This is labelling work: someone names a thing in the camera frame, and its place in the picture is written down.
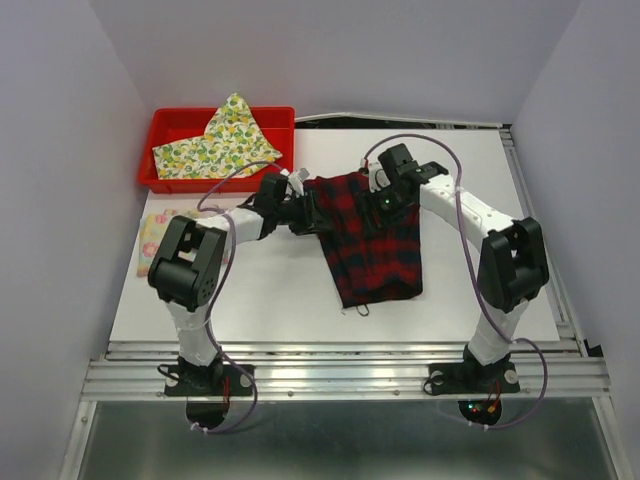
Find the red navy plaid skirt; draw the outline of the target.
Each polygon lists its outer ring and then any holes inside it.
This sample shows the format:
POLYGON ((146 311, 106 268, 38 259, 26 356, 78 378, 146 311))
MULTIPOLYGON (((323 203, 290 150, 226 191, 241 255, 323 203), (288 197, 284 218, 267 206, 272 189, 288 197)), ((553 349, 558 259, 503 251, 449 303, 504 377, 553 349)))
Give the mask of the red navy plaid skirt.
POLYGON ((406 300, 423 292, 420 210, 409 206, 395 225, 367 232, 357 206, 369 190, 365 176, 352 172, 305 182, 332 230, 317 235, 344 309, 406 300))

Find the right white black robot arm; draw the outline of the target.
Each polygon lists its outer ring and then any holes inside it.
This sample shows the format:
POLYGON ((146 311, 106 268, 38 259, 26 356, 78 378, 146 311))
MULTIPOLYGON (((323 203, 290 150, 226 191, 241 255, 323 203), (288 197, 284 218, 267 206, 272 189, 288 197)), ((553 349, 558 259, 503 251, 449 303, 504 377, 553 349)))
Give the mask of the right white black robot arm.
POLYGON ((493 385, 519 389, 510 346, 521 317, 549 280, 540 224, 515 219, 466 191, 460 172, 437 162, 420 165, 404 143, 360 163, 369 187, 359 203, 367 229, 387 228, 418 206, 458 231, 463 253, 479 253, 467 268, 480 316, 459 363, 433 364, 425 383, 431 395, 482 393, 493 385))

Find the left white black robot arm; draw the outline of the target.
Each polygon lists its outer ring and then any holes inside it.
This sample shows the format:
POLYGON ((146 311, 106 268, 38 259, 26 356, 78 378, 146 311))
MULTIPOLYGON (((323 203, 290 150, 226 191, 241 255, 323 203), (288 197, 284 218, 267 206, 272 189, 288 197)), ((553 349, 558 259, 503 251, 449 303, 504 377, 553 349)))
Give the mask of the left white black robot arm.
POLYGON ((304 187, 308 177, 306 169, 268 173, 258 191, 235 208, 215 209, 203 219, 178 215, 169 222, 147 274, 179 341, 176 362, 158 368, 166 395, 229 392, 233 364, 214 337, 212 308, 238 245, 262 240, 281 225, 298 236, 331 231, 315 194, 304 187))

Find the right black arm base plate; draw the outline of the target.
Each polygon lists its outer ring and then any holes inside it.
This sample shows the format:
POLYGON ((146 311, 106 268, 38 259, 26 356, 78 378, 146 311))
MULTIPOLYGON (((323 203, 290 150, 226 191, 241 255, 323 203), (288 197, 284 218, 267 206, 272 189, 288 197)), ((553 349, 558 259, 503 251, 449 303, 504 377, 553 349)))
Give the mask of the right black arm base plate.
POLYGON ((511 362, 496 365, 475 365, 470 362, 434 363, 429 365, 428 384, 431 395, 472 395, 519 393, 519 377, 511 362))

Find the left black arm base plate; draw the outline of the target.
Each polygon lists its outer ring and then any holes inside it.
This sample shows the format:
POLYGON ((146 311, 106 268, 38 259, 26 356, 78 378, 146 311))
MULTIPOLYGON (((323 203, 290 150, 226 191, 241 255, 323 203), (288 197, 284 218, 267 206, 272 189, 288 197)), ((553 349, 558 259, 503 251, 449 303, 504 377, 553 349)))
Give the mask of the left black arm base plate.
POLYGON ((251 397, 252 387, 246 375, 228 364, 218 380, 193 382, 181 377, 177 364, 160 364, 157 371, 164 378, 163 394, 166 397, 251 397))

